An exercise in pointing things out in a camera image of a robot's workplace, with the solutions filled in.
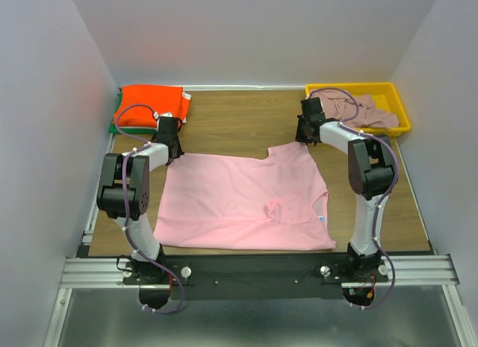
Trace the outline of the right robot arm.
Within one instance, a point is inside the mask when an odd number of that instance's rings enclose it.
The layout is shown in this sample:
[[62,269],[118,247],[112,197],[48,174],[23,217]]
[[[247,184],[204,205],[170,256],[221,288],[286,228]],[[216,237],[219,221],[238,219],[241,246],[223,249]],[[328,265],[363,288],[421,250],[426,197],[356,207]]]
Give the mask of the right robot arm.
[[389,139],[357,131],[327,119],[319,98],[301,101],[296,141],[323,143],[347,155],[348,180],[356,194],[356,220],[347,246],[344,274],[360,281],[379,268],[384,255],[380,232],[384,209],[399,176],[397,156]]

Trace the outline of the pink t shirt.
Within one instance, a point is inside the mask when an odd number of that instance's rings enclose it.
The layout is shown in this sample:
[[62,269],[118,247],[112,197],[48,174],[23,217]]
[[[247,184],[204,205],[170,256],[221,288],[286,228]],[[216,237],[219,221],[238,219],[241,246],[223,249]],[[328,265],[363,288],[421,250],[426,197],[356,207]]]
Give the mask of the pink t shirt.
[[187,153],[167,169],[155,238],[166,246],[330,250],[328,190],[303,143],[263,160]]

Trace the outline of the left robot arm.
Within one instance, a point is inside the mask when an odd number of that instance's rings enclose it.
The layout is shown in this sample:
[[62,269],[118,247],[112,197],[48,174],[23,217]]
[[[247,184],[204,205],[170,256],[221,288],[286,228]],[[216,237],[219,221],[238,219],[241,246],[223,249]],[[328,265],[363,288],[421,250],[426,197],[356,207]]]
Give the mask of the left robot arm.
[[153,237],[146,216],[149,207],[150,172],[160,166],[169,166],[181,157],[180,118],[161,116],[155,134],[150,140],[131,151],[104,156],[96,196],[99,210],[121,227],[131,248],[131,258],[141,263],[140,275],[150,284],[160,282],[165,275],[177,279],[161,258],[162,245]]

